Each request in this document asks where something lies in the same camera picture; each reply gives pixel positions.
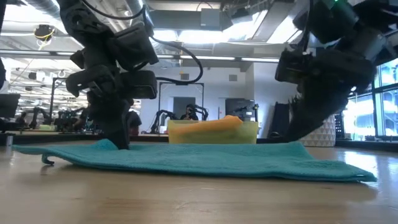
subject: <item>towel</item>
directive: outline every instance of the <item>towel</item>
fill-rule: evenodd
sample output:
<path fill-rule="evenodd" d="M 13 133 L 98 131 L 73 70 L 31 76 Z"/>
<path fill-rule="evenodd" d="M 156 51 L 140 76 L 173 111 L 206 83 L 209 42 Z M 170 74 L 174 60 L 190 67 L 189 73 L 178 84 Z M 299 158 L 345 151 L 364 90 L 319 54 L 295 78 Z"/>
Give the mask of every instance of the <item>towel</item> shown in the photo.
<path fill-rule="evenodd" d="M 375 182 L 375 176 L 341 161 L 314 159 L 299 142 L 282 144 L 94 144 L 14 146 L 23 154 L 55 156 L 79 166 L 214 177 L 281 177 L 295 180 Z"/>

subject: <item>window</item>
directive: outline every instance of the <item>window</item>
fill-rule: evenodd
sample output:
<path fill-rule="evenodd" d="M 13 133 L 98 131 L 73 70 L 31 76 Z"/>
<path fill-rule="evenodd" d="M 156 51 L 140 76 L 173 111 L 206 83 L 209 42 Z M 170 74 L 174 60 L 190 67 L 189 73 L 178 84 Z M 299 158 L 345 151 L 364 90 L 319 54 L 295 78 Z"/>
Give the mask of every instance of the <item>window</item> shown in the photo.
<path fill-rule="evenodd" d="M 364 141 L 365 136 L 374 136 L 372 95 L 351 98 L 343 111 L 345 133 L 350 133 L 352 140 Z"/>
<path fill-rule="evenodd" d="M 374 85 L 376 88 L 398 83 L 398 58 L 379 67 Z"/>
<path fill-rule="evenodd" d="M 398 90 L 376 93 L 376 101 L 378 135 L 398 136 Z"/>
<path fill-rule="evenodd" d="M 398 140 L 398 58 L 380 65 L 365 94 L 349 96 L 343 111 L 345 133 L 352 140 L 364 141 L 366 136 L 392 136 Z"/>

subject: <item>table surface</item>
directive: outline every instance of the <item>table surface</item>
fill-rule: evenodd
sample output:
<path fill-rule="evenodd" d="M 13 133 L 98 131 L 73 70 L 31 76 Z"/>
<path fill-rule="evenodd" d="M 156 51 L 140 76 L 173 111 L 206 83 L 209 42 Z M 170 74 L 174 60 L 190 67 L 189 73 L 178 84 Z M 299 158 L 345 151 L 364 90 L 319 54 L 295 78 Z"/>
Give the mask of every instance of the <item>table surface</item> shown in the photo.
<path fill-rule="evenodd" d="M 189 177 L 88 169 L 0 148 L 0 222 L 74 223 L 397 223 L 398 154 L 308 148 L 346 161 L 377 183 Z"/>

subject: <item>cable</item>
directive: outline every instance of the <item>cable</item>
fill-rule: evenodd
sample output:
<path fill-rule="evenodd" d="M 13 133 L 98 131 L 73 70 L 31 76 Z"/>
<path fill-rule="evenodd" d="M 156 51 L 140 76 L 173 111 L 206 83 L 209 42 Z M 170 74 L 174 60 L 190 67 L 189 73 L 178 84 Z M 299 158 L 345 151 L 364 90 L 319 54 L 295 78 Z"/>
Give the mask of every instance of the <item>cable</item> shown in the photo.
<path fill-rule="evenodd" d="M 206 1 L 201 1 L 201 2 L 199 2 L 199 5 L 198 5 L 198 7 L 197 7 L 197 10 L 199 9 L 199 6 L 200 6 L 202 3 L 206 3 L 208 6 L 211 7 L 211 9 L 213 9 L 213 6 L 211 6 L 210 3 L 206 2 Z"/>
<path fill-rule="evenodd" d="M 181 85 L 188 85 L 188 84 L 192 84 L 195 83 L 197 81 L 199 81 L 201 79 L 201 77 L 203 76 L 203 66 L 201 65 L 201 62 L 199 61 L 199 59 L 188 49 L 186 49 L 185 47 L 179 46 L 173 42 L 168 42 L 168 41 L 163 41 L 163 40 L 158 40 L 155 37 L 151 37 L 154 41 L 160 43 L 160 44 L 164 44 L 164 45 L 168 45 L 170 47 L 174 47 L 176 49 L 182 50 L 183 52 L 187 53 L 189 56 L 192 57 L 192 59 L 198 64 L 199 66 L 199 75 L 197 76 L 196 79 L 194 80 L 190 80 L 190 81 L 181 81 L 181 80 L 175 80 L 172 78 L 164 78 L 164 77 L 157 77 L 157 80 L 163 80 L 163 81 L 167 81 L 167 82 L 172 82 L 175 84 L 181 84 Z"/>
<path fill-rule="evenodd" d="M 87 2 L 87 0 L 81 0 L 87 7 L 89 7 L 91 10 L 93 10 L 93 11 L 95 11 L 96 13 L 98 13 L 98 14 L 100 14 L 101 16 L 104 16 L 104 17 L 107 17 L 107 18 L 110 18 L 110 19 L 116 19 L 116 20 L 130 20 L 130 19 L 135 19 L 135 18 L 137 18 L 137 17 L 139 17 L 141 14 L 142 14 L 142 12 L 143 11 L 145 11 L 145 5 L 143 5 L 142 6 L 142 9 L 137 13 L 137 14 L 135 14 L 135 15 L 133 15 L 133 16 L 127 16 L 127 17 L 119 17 L 119 16 L 112 16 L 112 15 L 109 15 L 109 14 L 107 14 L 107 13 L 105 13 L 105 12 L 101 12 L 100 10 L 98 10 L 97 8 L 95 8 L 94 6 L 92 6 L 91 4 L 89 4 L 88 2 Z"/>
<path fill-rule="evenodd" d="M 310 0 L 310 9 L 307 13 L 307 21 L 305 23 L 305 28 L 303 31 L 303 37 L 301 38 L 298 46 L 302 46 L 302 52 L 307 51 L 308 41 L 310 40 L 310 23 L 311 23 L 311 15 L 312 15 L 312 8 L 313 8 L 313 0 Z"/>
<path fill-rule="evenodd" d="M 41 47 L 41 46 L 45 47 L 45 46 L 48 46 L 48 45 L 51 44 L 51 40 L 52 40 L 52 39 L 50 39 L 49 41 L 46 41 L 46 42 L 44 42 L 44 41 L 42 41 L 42 40 L 36 40 L 36 44 L 37 44 L 39 47 Z"/>

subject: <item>yellow container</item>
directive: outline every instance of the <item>yellow container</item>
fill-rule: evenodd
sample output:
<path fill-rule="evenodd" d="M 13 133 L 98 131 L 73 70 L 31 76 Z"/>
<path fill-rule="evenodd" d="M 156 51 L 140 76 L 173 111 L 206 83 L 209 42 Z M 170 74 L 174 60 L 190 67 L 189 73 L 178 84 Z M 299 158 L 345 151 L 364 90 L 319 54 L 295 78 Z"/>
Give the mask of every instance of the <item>yellow container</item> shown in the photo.
<path fill-rule="evenodd" d="M 180 134 L 175 130 L 197 122 L 211 121 L 185 121 L 169 120 L 167 129 L 169 143 L 171 144 L 255 144 L 257 141 L 258 122 L 245 121 L 238 129 L 226 131 L 207 131 L 201 133 Z"/>

